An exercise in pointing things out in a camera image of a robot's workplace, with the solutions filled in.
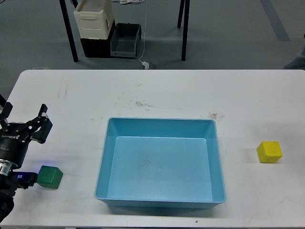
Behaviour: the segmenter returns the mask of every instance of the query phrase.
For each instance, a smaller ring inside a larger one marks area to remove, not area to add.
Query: table leg
[[[184,6],[184,22],[183,22],[183,39],[182,39],[182,55],[181,60],[185,61],[186,56],[186,43],[187,43],[187,30],[189,25],[189,13],[190,13],[190,0],[185,0]]]
[[[69,44],[70,44],[73,60],[74,60],[74,62],[77,62],[78,57],[77,57],[76,47],[75,47],[73,34],[72,34],[72,30],[71,30],[71,25],[70,25],[70,21],[69,21],[66,2],[65,2],[65,0],[59,0],[59,2],[61,4],[62,16],[63,16],[63,20],[65,22],[66,31],[67,31],[67,35],[68,35],[68,39],[69,39]]]
[[[185,0],[180,1],[180,9],[179,9],[179,16],[178,16],[178,25],[177,28],[181,28],[182,16],[183,16],[183,9],[184,9],[184,2]]]
[[[78,5],[77,0],[72,0],[72,3],[73,3],[73,5],[74,5],[74,7],[76,8],[76,7],[77,7],[77,5]]]

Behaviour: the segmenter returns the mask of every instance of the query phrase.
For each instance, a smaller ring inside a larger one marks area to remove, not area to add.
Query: white box
[[[113,23],[111,0],[81,0],[74,11],[81,38],[108,38]]]

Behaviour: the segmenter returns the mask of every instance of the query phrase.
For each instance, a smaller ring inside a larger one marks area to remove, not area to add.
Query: white cable
[[[146,0],[111,0],[112,2],[119,2],[122,5],[126,4],[138,4],[140,2],[144,2]]]
[[[146,35],[146,22],[147,22],[147,1],[146,1],[146,9],[145,9],[145,27],[144,27],[144,38],[143,38],[143,53],[142,56],[139,58],[139,61],[143,64],[144,62],[141,61],[141,58],[145,52],[145,35]]]

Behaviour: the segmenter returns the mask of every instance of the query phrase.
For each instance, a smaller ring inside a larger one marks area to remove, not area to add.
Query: plastic container
[[[135,58],[141,33],[139,24],[118,23],[110,43],[111,56]]]
[[[109,119],[95,197],[110,206],[225,202],[215,121]]]
[[[81,0],[74,11],[81,38],[108,38],[113,23],[111,0]]]

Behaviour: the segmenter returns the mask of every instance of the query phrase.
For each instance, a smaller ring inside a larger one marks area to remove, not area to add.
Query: green cube
[[[38,173],[37,184],[42,187],[58,189],[62,175],[63,173],[57,167],[41,166]]]

